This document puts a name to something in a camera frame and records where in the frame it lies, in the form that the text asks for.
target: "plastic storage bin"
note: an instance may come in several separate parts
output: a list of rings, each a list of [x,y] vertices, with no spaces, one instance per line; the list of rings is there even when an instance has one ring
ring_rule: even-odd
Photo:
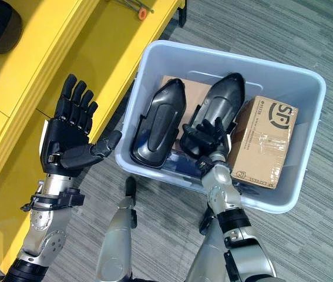
[[[128,172],[204,193],[200,179],[135,163],[130,147],[140,115],[145,115],[164,75],[214,84],[230,72],[246,80],[246,100],[269,97],[299,109],[287,158],[275,190],[258,186],[245,189],[245,206],[269,213],[285,213],[297,203],[325,96],[325,81],[310,70],[170,41],[155,41],[140,62],[123,122],[116,161]]]

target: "sf logo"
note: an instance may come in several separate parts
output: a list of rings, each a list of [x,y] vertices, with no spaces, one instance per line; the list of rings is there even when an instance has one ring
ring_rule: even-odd
[[[236,173],[236,176],[238,178],[245,178],[246,172],[242,172],[241,170]]]
[[[270,122],[280,129],[288,129],[290,122],[290,115],[293,109],[288,106],[273,103],[270,107],[270,112],[268,113],[268,118]]]

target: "orange wheel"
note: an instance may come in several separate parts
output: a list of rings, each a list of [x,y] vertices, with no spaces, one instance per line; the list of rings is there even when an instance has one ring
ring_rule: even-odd
[[[144,8],[140,8],[137,16],[139,17],[139,20],[144,21],[147,17],[147,10],[145,10]]]

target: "robotic arm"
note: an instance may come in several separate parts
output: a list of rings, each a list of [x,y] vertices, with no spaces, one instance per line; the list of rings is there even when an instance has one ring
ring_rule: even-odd
[[[44,125],[40,159],[46,178],[21,208],[31,211],[31,225],[3,282],[42,281],[66,241],[71,207],[84,202],[84,195],[74,188],[76,177],[84,167],[109,156],[122,136],[113,131],[95,145],[88,143],[97,103],[90,103],[91,90],[84,93],[84,81],[75,86],[76,82],[74,75],[67,77],[55,115]]]
[[[195,136],[209,140],[204,131],[206,129]],[[216,145],[210,146],[214,149],[208,156],[201,157],[197,166],[202,171],[201,183],[214,216],[186,282],[225,281],[225,269],[231,282],[285,281],[276,278],[272,262],[245,214],[239,192],[232,184],[230,168],[226,164],[230,138],[222,131],[219,117],[212,131]]]

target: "yellow furniture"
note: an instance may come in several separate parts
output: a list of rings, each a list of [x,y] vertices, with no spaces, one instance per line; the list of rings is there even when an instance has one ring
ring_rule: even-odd
[[[0,270],[14,261],[29,227],[19,207],[43,178],[38,143],[69,73],[85,80],[99,108],[94,142],[131,84],[144,48],[183,0],[143,0],[144,21],[114,1],[8,1],[23,19],[17,46],[0,55]]]

